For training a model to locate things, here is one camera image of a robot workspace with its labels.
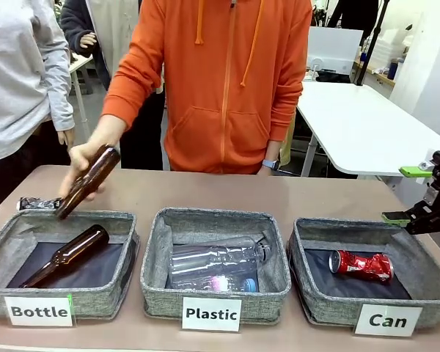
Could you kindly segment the person's right hand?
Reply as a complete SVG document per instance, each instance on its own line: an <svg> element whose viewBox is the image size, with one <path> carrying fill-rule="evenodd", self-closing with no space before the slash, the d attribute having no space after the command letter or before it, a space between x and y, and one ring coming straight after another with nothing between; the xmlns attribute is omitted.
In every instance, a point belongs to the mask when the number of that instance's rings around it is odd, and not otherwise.
<svg viewBox="0 0 440 352"><path fill-rule="evenodd" d="M88 141L70 149L70 168L59 187L59 196L61 198L65 198L70 193L74 181L80 172L87 169L89 160L94 156L99 147L100 144L98 142Z"/></svg>

